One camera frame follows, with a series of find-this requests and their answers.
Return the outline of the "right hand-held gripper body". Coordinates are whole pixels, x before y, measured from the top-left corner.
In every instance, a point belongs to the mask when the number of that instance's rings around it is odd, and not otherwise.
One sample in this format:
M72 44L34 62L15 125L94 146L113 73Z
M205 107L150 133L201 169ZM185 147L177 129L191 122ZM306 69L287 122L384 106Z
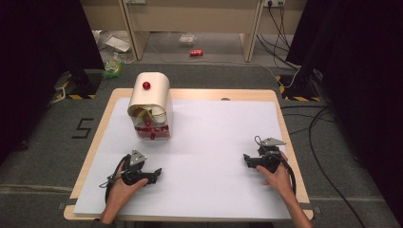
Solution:
M285 142L274 138L267 138L262 141L258 141L259 155L262 159L262 166L264 166L271 173L275 173L278 166L282 162L282 156L279 146L285 145Z

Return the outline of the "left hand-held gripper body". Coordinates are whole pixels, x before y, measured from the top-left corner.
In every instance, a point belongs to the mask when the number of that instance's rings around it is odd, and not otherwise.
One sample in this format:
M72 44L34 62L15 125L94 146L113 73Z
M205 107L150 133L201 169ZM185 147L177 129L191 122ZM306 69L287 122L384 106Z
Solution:
M145 161L146 156L136 149L124 157L122 180L126 185L133 185L142 179L147 179L148 182L152 181L152 174L142 171Z

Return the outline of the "cream roll-top storage box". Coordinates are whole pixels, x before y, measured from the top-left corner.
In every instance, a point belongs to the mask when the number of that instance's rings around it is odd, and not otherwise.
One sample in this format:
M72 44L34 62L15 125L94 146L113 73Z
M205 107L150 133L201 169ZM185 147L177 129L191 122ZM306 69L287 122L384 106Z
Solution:
M141 140L169 140L173 105L168 78L161 72L137 76L127 114Z

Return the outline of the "person's left hand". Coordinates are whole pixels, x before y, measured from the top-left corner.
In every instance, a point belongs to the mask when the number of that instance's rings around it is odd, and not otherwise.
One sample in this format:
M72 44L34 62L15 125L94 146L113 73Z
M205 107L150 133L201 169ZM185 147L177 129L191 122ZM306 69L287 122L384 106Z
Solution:
M109 191L106 206L122 208L128 203L131 197L147 183L148 179L141 179L132 185L127 185L123 182L121 176L117 176Z

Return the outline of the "person's right hand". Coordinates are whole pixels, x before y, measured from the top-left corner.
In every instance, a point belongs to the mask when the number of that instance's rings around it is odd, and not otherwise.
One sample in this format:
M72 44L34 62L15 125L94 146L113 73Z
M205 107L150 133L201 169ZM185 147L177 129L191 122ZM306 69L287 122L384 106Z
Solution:
M275 173L271 173L261 165L257 166L257 170L265 177L263 184L273 187L282 198L293 197L295 195L289 172L283 163L278 166Z

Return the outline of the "white table sheet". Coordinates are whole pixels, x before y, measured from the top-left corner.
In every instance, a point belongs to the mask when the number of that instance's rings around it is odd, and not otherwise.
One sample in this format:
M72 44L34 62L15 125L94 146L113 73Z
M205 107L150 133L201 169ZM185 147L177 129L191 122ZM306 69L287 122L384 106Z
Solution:
M122 210L124 216L192 219L287 219L279 195L248 167L256 157L256 137L280 138L272 102L176 100L172 137L137 137L127 114L129 100L114 106L104 136L77 200L74 214L98 215L105 207L102 183L132 150L147 159L144 171L162 171Z

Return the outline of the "black base with hazard stripes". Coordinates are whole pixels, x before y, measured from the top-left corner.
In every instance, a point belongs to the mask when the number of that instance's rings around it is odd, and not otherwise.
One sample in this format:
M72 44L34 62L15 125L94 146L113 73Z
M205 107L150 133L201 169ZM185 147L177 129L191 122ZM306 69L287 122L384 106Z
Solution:
M281 98L289 101L319 102L319 95L310 79L301 84L297 83L294 75L279 75L276 77Z
M67 71L57 81L54 86L56 100L83 100L94 99L98 87L102 81L101 72L86 71L87 83L78 85L73 76Z

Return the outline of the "green plastic bag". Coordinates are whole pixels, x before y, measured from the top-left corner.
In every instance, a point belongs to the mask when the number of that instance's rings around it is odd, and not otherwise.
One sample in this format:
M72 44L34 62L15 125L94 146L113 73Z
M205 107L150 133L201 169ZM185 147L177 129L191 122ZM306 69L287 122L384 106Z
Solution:
M102 76L105 78L117 78L122 71L123 62L119 59L117 54L105 63L105 69L102 72Z

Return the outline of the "black curtain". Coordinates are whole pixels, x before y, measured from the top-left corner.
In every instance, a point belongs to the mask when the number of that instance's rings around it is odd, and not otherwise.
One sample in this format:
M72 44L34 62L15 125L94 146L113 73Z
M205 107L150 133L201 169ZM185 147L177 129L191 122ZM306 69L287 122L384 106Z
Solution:
M65 72L104 67L80 0L0 0L0 164L37 124Z
M403 226L403 0L306 0L287 59L322 73L357 158Z

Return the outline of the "white paper box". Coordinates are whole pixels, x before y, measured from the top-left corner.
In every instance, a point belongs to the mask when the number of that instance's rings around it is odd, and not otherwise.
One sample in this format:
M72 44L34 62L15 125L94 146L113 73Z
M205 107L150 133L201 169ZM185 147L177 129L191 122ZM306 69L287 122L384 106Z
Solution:
M128 42L126 42L122 39L119 39L113 35L106 38L105 44L112 48L118 49L119 51L122 51L122 52L127 52L131 48L131 45Z

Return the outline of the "clear plastic packet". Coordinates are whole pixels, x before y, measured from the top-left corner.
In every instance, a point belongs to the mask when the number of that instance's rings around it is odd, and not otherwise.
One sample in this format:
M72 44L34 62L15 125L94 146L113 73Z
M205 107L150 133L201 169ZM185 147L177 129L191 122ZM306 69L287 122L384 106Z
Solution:
M179 38L179 46L184 48L193 47L196 44L197 37L193 34L182 34Z

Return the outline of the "wooden desk frame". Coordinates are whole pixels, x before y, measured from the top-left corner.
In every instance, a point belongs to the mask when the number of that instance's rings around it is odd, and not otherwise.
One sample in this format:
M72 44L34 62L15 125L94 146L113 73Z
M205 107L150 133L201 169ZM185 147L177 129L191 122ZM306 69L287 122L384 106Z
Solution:
M252 60L256 36L296 32L307 0L285 0L266 8L263 0L79 0L93 30L124 30L134 59L143 58L155 31L237 33L246 62Z

